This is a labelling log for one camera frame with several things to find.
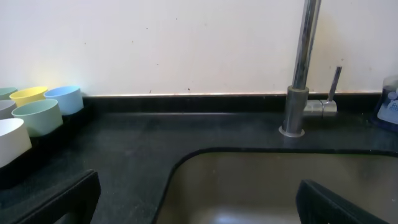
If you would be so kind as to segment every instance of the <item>metal faucet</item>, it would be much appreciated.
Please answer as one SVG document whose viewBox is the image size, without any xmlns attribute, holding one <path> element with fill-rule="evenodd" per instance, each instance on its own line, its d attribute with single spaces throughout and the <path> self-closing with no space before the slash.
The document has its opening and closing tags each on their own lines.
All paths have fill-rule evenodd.
<svg viewBox="0 0 398 224">
<path fill-rule="evenodd" d="M 337 67 L 329 97 L 327 100 L 308 100 L 309 89 L 306 87 L 308 68 L 321 0 L 305 0 L 293 84 L 287 87 L 285 119 L 279 131 L 288 137 L 301 137 L 303 116 L 334 116 L 337 105 L 333 101 L 341 67 Z"/>
</svg>

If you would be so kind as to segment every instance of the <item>bottle label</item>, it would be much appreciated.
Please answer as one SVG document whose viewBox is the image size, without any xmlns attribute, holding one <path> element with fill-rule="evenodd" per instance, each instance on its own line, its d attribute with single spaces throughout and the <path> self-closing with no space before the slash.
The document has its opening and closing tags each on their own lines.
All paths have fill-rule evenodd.
<svg viewBox="0 0 398 224">
<path fill-rule="evenodd" d="M 391 100 L 387 107 L 381 105 L 377 117 L 383 121 L 398 124 L 398 100 Z"/>
</svg>

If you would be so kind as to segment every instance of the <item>black tray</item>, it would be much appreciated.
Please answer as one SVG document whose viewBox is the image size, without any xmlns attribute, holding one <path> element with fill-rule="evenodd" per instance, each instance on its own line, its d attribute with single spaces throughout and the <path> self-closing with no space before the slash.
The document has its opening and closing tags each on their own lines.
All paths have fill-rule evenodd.
<svg viewBox="0 0 398 224">
<path fill-rule="evenodd" d="M 92 104 L 79 112 L 62 116 L 63 124 L 45 136 L 30 138 L 32 148 L 0 168 L 0 189 L 10 189 L 41 168 L 94 117 Z"/>
</svg>

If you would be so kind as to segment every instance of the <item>green cup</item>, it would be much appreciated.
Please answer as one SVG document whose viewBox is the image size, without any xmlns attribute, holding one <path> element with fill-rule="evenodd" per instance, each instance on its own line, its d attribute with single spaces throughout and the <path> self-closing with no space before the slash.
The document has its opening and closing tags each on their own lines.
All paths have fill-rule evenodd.
<svg viewBox="0 0 398 224">
<path fill-rule="evenodd" d="M 57 100 L 39 100 L 12 111 L 15 118 L 24 120 L 29 137 L 48 134 L 63 124 Z"/>
<path fill-rule="evenodd" d="M 9 100 L 10 95 L 15 93 L 17 88 L 9 87 L 9 88 L 0 88 L 0 100 Z"/>
</svg>

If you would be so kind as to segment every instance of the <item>white cup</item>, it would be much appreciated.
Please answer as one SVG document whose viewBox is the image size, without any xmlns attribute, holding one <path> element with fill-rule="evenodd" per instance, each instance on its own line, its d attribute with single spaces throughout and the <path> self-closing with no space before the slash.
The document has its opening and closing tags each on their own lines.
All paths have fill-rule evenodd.
<svg viewBox="0 0 398 224">
<path fill-rule="evenodd" d="M 23 119 L 0 120 L 0 167 L 7 165 L 31 147 Z"/>
<path fill-rule="evenodd" d="M 11 112 L 17 108 L 14 100 L 0 100 L 0 119 L 13 118 Z"/>
</svg>

